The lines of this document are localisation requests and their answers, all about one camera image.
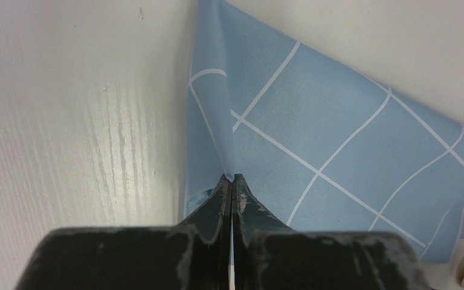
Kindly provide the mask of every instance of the white grid line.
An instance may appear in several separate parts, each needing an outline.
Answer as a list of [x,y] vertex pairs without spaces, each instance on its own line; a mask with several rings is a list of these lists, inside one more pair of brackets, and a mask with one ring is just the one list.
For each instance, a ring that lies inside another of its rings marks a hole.
[[436,229],[435,232],[433,233],[433,237],[431,237],[431,240],[428,242],[428,245],[426,246],[426,248],[424,249],[424,251],[423,251],[422,254],[420,255],[419,260],[421,260],[422,257],[424,257],[424,254],[426,254],[426,252],[427,252],[428,249],[430,248],[431,244],[433,243],[433,241],[434,241],[435,238],[437,237],[437,234],[439,233],[440,227],[442,226],[442,223],[444,222],[445,217],[447,216],[447,214],[449,213],[450,210],[451,210],[451,209],[448,209],[448,210],[445,212],[445,214],[442,216],[442,219],[440,220],[437,229]]
[[[191,93],[195,97],[196,104],[198,105],[198,108],[200,108],[200,112],[202,113],[202,116],[204,118],[205,124],[207,125],[207,129],[209,130],[209,134],[211,135],[211,139],[213,140],[213,144],[216,148],[218,146],[216,145],[216,139],[214,138],[213,131],[211,130],[211,126],[209,125],[209,121],[207,120],[207,116],[205,115],[204,108],[202,107],[202,104],[200,103],[200,99],[198,99],[198,96],[196,95],[195,89],[193,88],[193,83],[189,83],[189,89],[191,90]],[[221,166],[225,168],[223,165],[223,160],[222,158],[219,159]]]
[[379,216],[380,219],[384,220],[386,223],[388,223],[389,225],[391,225],[392,227],[394,227],[396,230],[400,231],[401,233],[403,233],[405,236],[409,237],[410,239],[412,239],[414,242],[418,243],[419,246],[421,247],[425,247],[426,244],[421,242],[419,239],[417,239],[416,237],[412,236],[410,233],[408,233],[407,231],[403,230],[402,228],[400,228],[398,225],[394,224],[391,220],[387,219],[385,216]]
[[[234,111],[230,111],[231,115],[238,119],[240,118],[239,114],[237,114],[236,112]],[[359,203],[360,205],[362,205],[364,208],[366,208],[368,211],[372,212],[373,214],[376,214],[378,215],[378,212],[373,209],[372,207],[370,207],[369,205],[367,205],[365,202],[363,202],[362,200],[360,200],[359,198],[357,198],[355,195],[351,194],[351,192],[348,192],[344,187],[340,186],[339,184],[337,184],[335,181],[333,181],[331,178],[329,178],[328,176],[326,176],[325,174],[319,172],[319,170],[317,170],[314,166],[310,165],[309,163],[307,163],[305,160],[301,159],[298,155],[296,155],[294,152],[290,151],[289,149],[287,149],[287,147],[285,147],[284,145],[280,144],[278,141],[276,141],[275,139],[271,138],[268,134],[262,132],[259,128],[255,127],[255,125],[253,125],[252,123],[250,123],[249,121],[246,121],[246,120],[241,120],[240,121],[241,123],[243,123],[244,125],[246,125],[248,128],[250,128],[251,130],[253,130],[255,133],[259,134],[261,137],[263,137],[264,139],[268,140],[270,143],[272,143],[273,145],[275,145],[276,147],[278,147],[280,150],[284,151],[285,153],[287,153],[289,156],[293,157],[296,161],[298,161],[299,163],[301,163],[302,165],[304,165],[305,167],[307,167],[308,169],[310,169],[311,171],[313,171],[314,173],[316,173],[315,175],[316,176],[319,176],[321,178],[323,178],[325,181],[327,181],[328,183],[332,184],[335,188],[337,188],[338,190],[340,190],[341,192],[343,192],[345,195],[347,195],[348,197],[350,197],[351,199],[353,199],[354,201],[356,201],[357,203]],[[386,217],[384,216],[380,216],[381,219],[383,219],[384,221],[386,221],[388,224],[392,225],[395,229],[397,229],[399,232],[401,232],[403,235],[409,237],[410,239],[414,240],[416,243],[418,243],[419,245],[425,247],[426,245],[419,241],[419,239],[415,238],[414,236],[412,236],[410,233],[406,232],[405,230],[403,230],[401,227],[397,226],[396,224],[394,224],[392,221],[390,221],[389,219],[387,219]]]
[[456,249],[456,246],[458,245],[458,241],[460,240],[460,236],[462,235],[463,219],[464,219],[464,206],[463,206],[463,210],[462,210],[462,217],[460,218],[460,227],[458,228],[458,235],[456,236],[456,241],[454,242],[454,246],[453,246],[453,251]]
[[[458,145],[458,143],[462,140],[463,138],[463,134],[464,134],[464,126],[462,125],[462,132],[460,133],[460,136],[458,137],[458,139],[456,139],[456,141],[454,142],[453,146],[451,146],[451,149],[450,150],[446,150],[444,153],[440,154],[437,158],[431,160],[428,164],[422,166],[419,170],[415,171],[412,175],[410,175],[410,177],[408,177],[393,193],[392,195],[388,198],[388,200],[385,202],[385,204],[383,205],[383,207],[381,208],[381,210],[379,211],[379,214],[383,214],[383,212],[385,211],[385,209],[388,207],[388,204],[392,201],[392,199],[399,193],[399,191],[405,186],[407,185],[415,176],[417,176],[420,172],[423,172],[426,168],[428,168],[429,166],[433,165],[435,162],[437,162],[438,160],[442,159],[442,157],[444,157],[445,155],[447,155],[448,153],[451,152],[451,150],[454,149],[454,147],[456,147],[456,145]],[[369,230],[372,230],[373,227],[376,225],[376,222],[378,221],[379,219],[379,216],[376,217],[376,219],[373,221],[373,223],[371,224],[371,226],[369,227]]]
[[[366,77],[368,80],[370,80],[372,83],[374,83],[376,86],[378,86],[379,88],[381,88],[383,91],[385,91],[386,93],[389,93],[389,90],[384,88],[382,85],[380,85],[378,82]],[[440,142],[440,144],[442,144],[443,147],[445,147],[445,149],[447,149],[447,151],[450,150],[450,153],[452,156],[454,156],[456,158],[456,160],[458,160],[458,162],[464,167],[464,160],[458,155],[458,153],[456,153],[456,151],[452,150],[451,147],[442,139],[442,137],[440,137],[437,132],[435,132],[435,130],[433,130],[430,125],[428,125],[428,123],[426,123],[422,118],[420,118],[419,115],[417,115],[417,113],[415,113],[412,109],[410,109],[410,107],[408,107],[403,101],[401,101],[398,97],[396,97],[394,94],[390,93],[390,96],[396,101],[398,102],[405,110],[408,111],[408,113],[410,113],[410,115],[412,115],[433,137],[435,137],[435,139]]]
[[[326,162],[321,166],[321,168],[319,168],[318,170],[318,173],[316,173],[316,176],[317,177],[319,175],[319,173],[321,173],[324,168],[326,168],[326,166],[328,166],[328,164],[330,164],[330,162],[332,162],[332,160],[342,151],[342,149],[349,143],[349,141],[351,141],[358,133],[360,133],[360,131],[362,131],[367,125],[369,125],[369,123],[371,123],[372,120],[374,120],[374,118],[376,118],[376,116],[378,116],[378,114],[385,108],[385,106],[387,105],[388,103],[388,100],[390,99],[390,94],[387,94],[387,97],[385,98],[385,100],[383,101],[383,103],[381,104],[381,106],[374,112],[374,114],[371,115],[371,117],[369,117],[369,119],[367,119],[367,121],[365,121],[357,130],[355,130],[353,132],[353,134],[351,134],[342,144],[341,146],[339,146],[339,148],[337,148],[337,150],[332,154],[332,156],[330,156],[328,158],[328,160],[326,160]],[[294,206],[294,208],[292,209],[292,212],[291,212],[291,215],[289,216],[289,219],[287,221],[287,225],[290,225],[291,222],[292,222],[292,219],[294,218],[294,215],[296,214],[296,212],[298,211],[298,208],[300,208],[300,205],[301,203],[303,202],[303,200],[305,199],[305,196],[307,195],[310,187],[312,186],[312,184],[314,184],[314,181],[315,179],[312,179],[311,182],[309,183],[309,185],[307,186],[307,188],[305,189],[305,191],[301,194],[300,196],[300,199],[298,199],[298,202],[296,203],[296,205]]]
[[307,196],[307,192],[309,192],[309,190],[311,189],[312,185],[314,184],[318,176],[319,176],[319,173],[316,173],[314,177],[312,178],[312,180],[307,185],[307,187],[305,188],[305,190],[303,191],[303,193],[301,194],[300,199],[298,199],[298,202],[296,202],[296,205],[292,209],[291,215],[289,216],[289,219],[287,220],[287,223],[286,223],[287,225],[291,225],[292,219],[294,218],[296,211],[298,210],[298,208],[300,208],[301,202],[303,202],[303,200],[305,199],[305,196]]
[[243,114],[237,119],[236,124],[232,127],[232,132],[235,132],[237,130],[237,127],[241,124],[241,121],[244,120],[247,115],[250,113],[250,111],[253,109],[253,107],[257,104],[257,102],[260,100],[260,98],[264,95],[264,93],[269,89],[269,87],[273,84],[273,82],[277,79],[277,77],[280,75],[280,73],[283,71],[285,66],[289,63],[289,61],[292,59],[298,48],[300,47],[300,42],[296,41],[294,44],[294,47],[292,47],[291,52],[287,55],[285,60],[282,62],[282,64],[279,66],[279,68],[275,71],[275,73],[271,76],[269,81],[264,85],[264,87],[260,90],[260,92],[255,96],[253,101],[251,101],[250,105],[246,108],[246,110],[243,112]]
[[227,73],[219,68],[208,68],[204,69],[202,71],[197,72],[194,74],[192,77],[189,78],[189,83],[193,83],[196,79],[198,79],[201,76],[205,76],[206,74],[220,74],[224,77],[227,77]]

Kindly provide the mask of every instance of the wood grain texture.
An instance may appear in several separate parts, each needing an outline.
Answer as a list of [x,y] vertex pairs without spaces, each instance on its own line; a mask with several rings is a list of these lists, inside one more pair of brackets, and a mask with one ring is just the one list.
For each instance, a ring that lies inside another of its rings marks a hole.
[[177,222],[195,13],[0,0],[0,289],[53,228]]

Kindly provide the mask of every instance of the blue plastic sheet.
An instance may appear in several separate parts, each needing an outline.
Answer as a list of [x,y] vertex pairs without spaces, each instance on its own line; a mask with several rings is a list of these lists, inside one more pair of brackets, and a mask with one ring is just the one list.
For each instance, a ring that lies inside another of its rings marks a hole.
[[221,0],[200,0],[186,214],[221,174],[301,231],[393,231],[426,262],[464,237],[464,126]]

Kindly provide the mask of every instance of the white wall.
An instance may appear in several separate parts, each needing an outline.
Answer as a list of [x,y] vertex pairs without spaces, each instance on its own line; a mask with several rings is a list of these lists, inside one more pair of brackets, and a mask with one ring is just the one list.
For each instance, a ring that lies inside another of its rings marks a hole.
[[178,220],[195,12],[0,0],[0,289],[52,228]]
[[[464,122],[464,1],[231,2]],[[195,8],[0,0],[0,289],[49,229],[176,222]]]

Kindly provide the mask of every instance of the worn black paint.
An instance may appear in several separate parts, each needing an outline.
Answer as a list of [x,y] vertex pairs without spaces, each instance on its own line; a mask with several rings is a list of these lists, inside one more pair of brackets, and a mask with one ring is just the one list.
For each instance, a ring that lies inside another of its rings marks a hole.
[[429,289],[399,236],[295,232],[242,175],[174,227],[51,232],[17,289],[228,289],[231,227],[236,289]]

